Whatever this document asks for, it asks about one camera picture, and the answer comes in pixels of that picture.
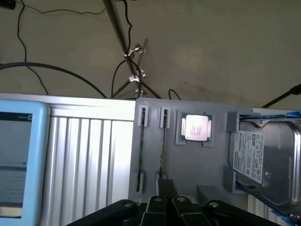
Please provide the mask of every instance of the hard drive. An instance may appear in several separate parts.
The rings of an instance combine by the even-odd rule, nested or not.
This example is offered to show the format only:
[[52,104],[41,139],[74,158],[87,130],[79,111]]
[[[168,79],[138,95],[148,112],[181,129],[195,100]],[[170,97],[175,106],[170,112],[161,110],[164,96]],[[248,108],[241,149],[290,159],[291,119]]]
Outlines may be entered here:
[[241,120],[229,164],[237,185],[284,216],[300,219],[301,120]]

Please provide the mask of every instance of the power cable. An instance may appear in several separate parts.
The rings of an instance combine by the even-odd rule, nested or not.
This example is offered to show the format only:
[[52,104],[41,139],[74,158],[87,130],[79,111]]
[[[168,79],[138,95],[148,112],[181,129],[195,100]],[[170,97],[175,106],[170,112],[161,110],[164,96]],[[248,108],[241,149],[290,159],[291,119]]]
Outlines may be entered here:
[[[138,71],[138,79],[139,79],[138,90],[139,90],[139,93],[138,93],[138,97],[137,97],[137,98],[139,98],[139,97],[140,97],[140,93],[141,93],[141,86],[142,86],[142,82],[141,82],[141,69],[139,68],[138,64],[137,64],[135,61],[133,61],[133,60],[131,60],[131,59],[129,59],[129,60],[131,61],[132,64],[134,64],[134,66],[136,67],[136,69],[137,69],[137,71]],[[125,62],[126,62],[126,60],[121,61],[121,62],[117,65],[117,67],[116,67],[116,69],[115,69],[115,71],[114,71],[114,75],[113,75],[113,78],[112,78],[112,85],[111,85],[111,98],[113,98],[113,93],[114,93],[114,82],[115,82],[116,74],[117,74],[118,69],[120,68],[120,66],[123,65]]]
[[[18,1],[16,1],[17,3],[19,3],[19,4],[23,4],[23,1],[22,0],[20,0],[21,2],[18,2]],[[105,11],[105,8],[104,9],[102,9],[100,12],[98,12],[98,13],[92,13],[92,12],[78,12],[78,11],[75,11],[75,10],[71,10],[71,9],[54,9],[54,10],[48,10],[48,11],[41,11],[41,10],[39,10],[39,9],[37,9],[37,8],[34,8],[34,7],[32,7],[32,6],[28,6],[28,5],[25,5],[25,7],[27,7],[27,8],[31,8],[31,9],[33,9],[33,10],[35,10],[35,11],[37,11],[37,12],[39,12],[39,13],[41,13],[41,14],[46,14],[46,13],[54,13],[54,12],[72,12],[72,13],[77,13],[77,14],[91,14],[91,15],[99,15],[99,14],[102,14],[104,11]]]
[[123,0],[124,3],[124,8],[125,8],[125,15],[126,15],[126,20],[127,24],[129,25],[128,31],[127,31],[127,36],[128,36],[128,47],[127,47],[127,52],[126,54],[129,54],[129,51],[131,49],[131,30],[133,28],[133,25],[131,24],[130,20],[128,19],[128,7],[127,7],[127,1]]
[[96,87],[93,83],[89,82],[84,77],[82,77],[82,76],[80,76],[76,73],[73,73],[71,71],[68,71],[66,69],[63,69],[61,67],[57,67],[57,66],[53,66],[53,65],[47,65],[47,64],[40,64],[40,63],[31,63],[31,62],[16,62],[16,63],[8,63],[8,64],[0,65],[0,70],[6,69],[6,68],[11,68],[11,67],[44,67],[44,68],[64,72],[64,73],[67,73],[67,74],[69,74],[73,77],[76,77],[76,78],[82,80],[84,83],[88,84],[93,89],[95,89],[104,98],[107,98],[107,96],[98,87]]
[[[20,1],[21,1],[21,4],[22,4],[22,9],[21,9],[21,11],[19,13],[19,17],[18,17],[17,37],[20,40],[20,42],[21,42],[21,44],[22,44],[22,46],[24,48],[24,61],[27,62],[27,48],[26,48],[25,43],[23,42],[23,40],[20,37],[20,22],[21,22],[22,13],[24,12],[24,9],[25,9],[25,4],[24,4],[23,0],[20,0]],[[37,76],[37,78],[40,81],[41,86],[44,88],[46,94],[48,95],[48,91],[47,91],[45,85],[43,84],[42,79],[40,78],[40,76],[32,68],[30,68],[30,67],[27,67],[27,68],[29,70],[31,70]]]
[[172,100],[172,98],[171,98],[171,96],[170,96],[170,93],[171,93],[171,92],[173,92],[173,93],[178,97],[178,99],[181,100],[180,96],[177,94],[176,91],[174,91],[173,89],[169,89],[169,90],[168,90],[168,97],[169,97],[170,100]]

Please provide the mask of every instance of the sticker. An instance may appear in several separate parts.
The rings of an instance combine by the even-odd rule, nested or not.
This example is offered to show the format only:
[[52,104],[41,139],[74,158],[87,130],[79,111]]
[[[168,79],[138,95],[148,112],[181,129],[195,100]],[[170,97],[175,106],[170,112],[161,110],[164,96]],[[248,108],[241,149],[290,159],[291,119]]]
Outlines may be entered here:
[[235,134],[233,169],[262,183],[264,134],[239,131]]
[[185,125],[185,139],[206,141],[208,136],[208,116],[204,115],[187,115]]

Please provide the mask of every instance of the gray panel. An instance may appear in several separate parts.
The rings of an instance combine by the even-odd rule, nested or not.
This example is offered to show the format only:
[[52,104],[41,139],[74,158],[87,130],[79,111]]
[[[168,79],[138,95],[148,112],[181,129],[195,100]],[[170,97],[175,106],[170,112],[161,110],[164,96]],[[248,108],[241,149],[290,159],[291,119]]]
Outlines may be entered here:
[[[131,157],[129,198],[139,200],[136,193],[137,170],[141,127],[138,126],[139,106],[149,106],[149,123],[144,129],[142,170],[144,170],[143,198],[156,194],[156,175],[160,165],[162,129],[159,128],[160,108],[171,109],[170,127],[166,129],[165,165],[166,177],[173,179],[180,195],[196,198],[196,186],[214,186],[225,199],[233,200],[238,207],[246,209],[247,196],[234,195],[222,186],[223,166],[228,162],[230,134],[225,131],[226,112],[252,113],[250,107],[226,104],[169,101],[141,98],[136,101]],[[176,145],[177,112],[211,114],[215,118],[213,147],[204,147],[200,142],[186,141],[186,145]]]

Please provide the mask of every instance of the hard drive label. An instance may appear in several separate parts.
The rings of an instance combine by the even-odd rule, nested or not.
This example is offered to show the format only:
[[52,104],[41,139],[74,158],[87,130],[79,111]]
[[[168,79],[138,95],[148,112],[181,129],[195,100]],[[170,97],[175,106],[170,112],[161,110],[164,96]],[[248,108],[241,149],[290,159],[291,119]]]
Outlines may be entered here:
[[233,169],[262,183],[264,134],[239,131],[235,135]]

